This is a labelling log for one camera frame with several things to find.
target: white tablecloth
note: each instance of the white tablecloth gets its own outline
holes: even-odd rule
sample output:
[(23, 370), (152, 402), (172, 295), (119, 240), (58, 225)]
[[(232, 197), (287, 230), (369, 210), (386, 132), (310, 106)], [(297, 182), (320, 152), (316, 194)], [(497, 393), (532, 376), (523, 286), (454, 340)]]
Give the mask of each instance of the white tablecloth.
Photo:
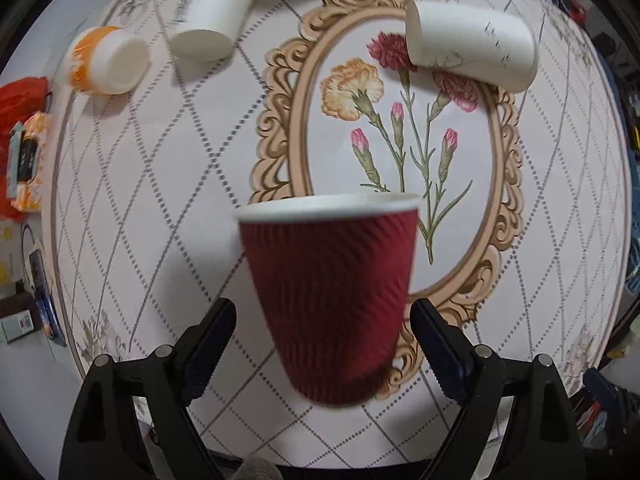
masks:
[[(375, 399), (312, 405), (274, 352), (232, 216), (251, 200), (375, 192), (361, 187), (376, 181), (354, 156), (356, 128), (377, 185), (398, 190), (380, 133), (322, 95), (352, 69), (367, 74), (388, 131), (394, 102), (403, 106), (406, 190), (424, 192), (398, 73), (367, 48), (379, 32), (402, 33), (407, 0), (256, 0), (233, 56), (207, 66), (168, 52), (178, 1), (121, 0), (107, 17), (149, 42), (152, 66), (137, 89), (58, 102), (47, 249), (79, 370), (102, 352), (140, 358), (175, 342), (225, 296), (238, 326), (189, 408), (207, 447), (316, 468), (432, 456), (458, 408), (408, 324)], [(472, 343), (503, 357), (551, 355), (574, 393), (603, 351), (622, 290), (630, 199), (620, 117), (588, 37), (548, 0), (448, 1), (523, 17), (540, 41), (540, 69), (515, 96), (485, 85), (466, 96), (471, 104), (451, 94), (433, 121), (432, 178), (443, 135), (457, 135), (440, 210), (471, 184), (434, 234), (433, 263), (418, 234), (408, 301), (431, 298)], [(423, 136), (425, 106), (444, 87), (427, 70), (410, 76)]]

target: oval frame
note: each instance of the oval frame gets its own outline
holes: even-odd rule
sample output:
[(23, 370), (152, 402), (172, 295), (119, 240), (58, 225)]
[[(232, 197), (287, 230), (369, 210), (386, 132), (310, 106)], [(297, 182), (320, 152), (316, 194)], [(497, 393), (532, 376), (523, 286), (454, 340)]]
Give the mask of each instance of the oval frame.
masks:
[[(313, 194), (306, 154), (306, 118), (319, 68), (332, 47), (352, 28), (378, 18), (404, 20), (404, 7), (409, 1), (322, 0), (321, 7), (303, 17), (298, 38), (267, 54), (264, 77), (270, 90), (266, 109), (257, 121), (260, 160), (252, 171), (251, 202)], [(480, 304), (496, 282), (500, 252), (510, 247), (523, 225), (522, 155), (515, 97), (484, 83), (478, 83), (478, 87), (488, 111), (494, 156), (492, 184), (480, 228), (453, 269), (407, 299), (409, 308), (418, 298), (429, 298), (447, 322), (460, 328), (476, 319)], [(279, 177), (285, 165), (288, 180)], [(379, 399), (397, 392), (417, 373), (424, 359), (408, 319), (400, 331), (396, 358), (402, 365), (389, 371)]]

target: white paper cup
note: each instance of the white paper cup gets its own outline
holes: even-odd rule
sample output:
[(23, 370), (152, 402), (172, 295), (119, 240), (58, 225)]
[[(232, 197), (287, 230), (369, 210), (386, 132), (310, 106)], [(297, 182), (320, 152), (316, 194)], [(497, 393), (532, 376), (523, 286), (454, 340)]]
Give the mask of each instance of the white paper cup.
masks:
[(407, 5), (412, 63), (526, 90), (538, 71), (538, 42), (524, 20), (491, 9), (418, 0)]
[(253, 0), (182, 0), (169, 47), (179, 57), (201, 62), (228, 56)]

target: screw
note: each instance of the screw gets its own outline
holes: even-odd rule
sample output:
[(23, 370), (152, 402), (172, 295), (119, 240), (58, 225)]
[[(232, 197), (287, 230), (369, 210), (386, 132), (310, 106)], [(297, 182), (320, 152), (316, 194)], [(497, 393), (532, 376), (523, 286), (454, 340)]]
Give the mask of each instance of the screw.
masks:
[(94, 365), (96, 366), (104, 366), (108, 362), (109, 356), (107, 354), (98, 355), (98, 357), (94, 359)]
[(551, 366), (554, 363), (554, 360), (547, 354), (540, 354), (538, 356), (538, 362), (543, 366)]
[(156, 356), (158, 357), (167, 357), (171, 355), (171, 352), (173, 351), (174, 348), (170, 345), (160, 345), (158, 348), (156, 348), (154, 354), (156, 354)]
[(488, 357), (491, 357), (492, 353), (494, 353), (487, 345), (478, 345), (475, 350), (476, 355), (482, 359), (487, 359)]

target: red carnation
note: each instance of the red carnation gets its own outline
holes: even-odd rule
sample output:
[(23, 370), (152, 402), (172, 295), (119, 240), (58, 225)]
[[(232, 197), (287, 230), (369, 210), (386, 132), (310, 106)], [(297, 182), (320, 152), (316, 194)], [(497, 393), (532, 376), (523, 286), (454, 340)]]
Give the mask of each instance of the red carnation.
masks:
[(409, 59), (406, 38), (402, 34), (380, 32), (378, 38), (371, 40), (367, 48), (371, 57), (378, 60), (382, 68), (390, 68), (396, 72), (404, 70), (418, 71), (418, 67)]
[(478, 106), (478, 88), (468, 77), (434, 70), (433, 81), (440, 92), (447, 95), (463, 112), (473, 112)]

